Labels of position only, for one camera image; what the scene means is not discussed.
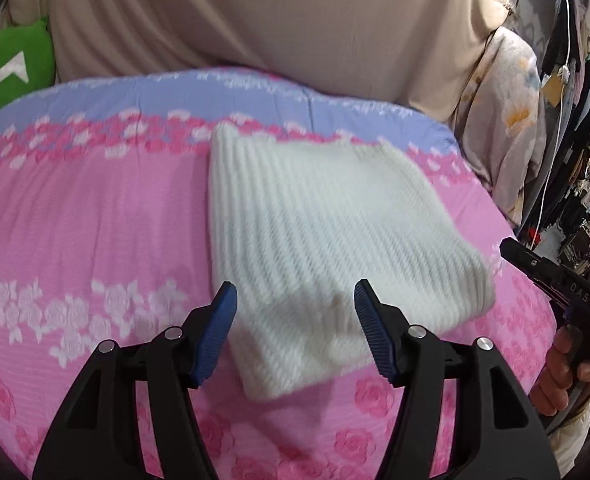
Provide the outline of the person's right hand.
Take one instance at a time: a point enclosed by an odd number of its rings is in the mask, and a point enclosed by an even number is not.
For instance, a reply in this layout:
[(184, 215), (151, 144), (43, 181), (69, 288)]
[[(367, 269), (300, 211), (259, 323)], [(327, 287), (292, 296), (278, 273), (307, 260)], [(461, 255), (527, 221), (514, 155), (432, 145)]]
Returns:
[(569, 355), (576, 344), (575, 334), (566, 327), (555, 334), (553, 344), (546, 352), (544, 367), (529, 393), (531, 403), (539, 414), (552, 417), (567, 408), (568, 391), (575, 379), (584, 383), (575, 408), (580, 408), (590, 398), (590, 361), (576, 368), (570, 364)]

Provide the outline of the cream sleeve forearm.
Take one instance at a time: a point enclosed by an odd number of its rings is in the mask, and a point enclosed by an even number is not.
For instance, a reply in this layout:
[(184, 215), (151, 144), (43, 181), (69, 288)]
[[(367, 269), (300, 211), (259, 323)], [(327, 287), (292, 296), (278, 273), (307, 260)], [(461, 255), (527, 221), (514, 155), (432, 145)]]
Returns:
[(572, 419), (550, 435), (550, 445), (560, 476), (564, 478), (575, 466), (590, 429), (590, 401)]

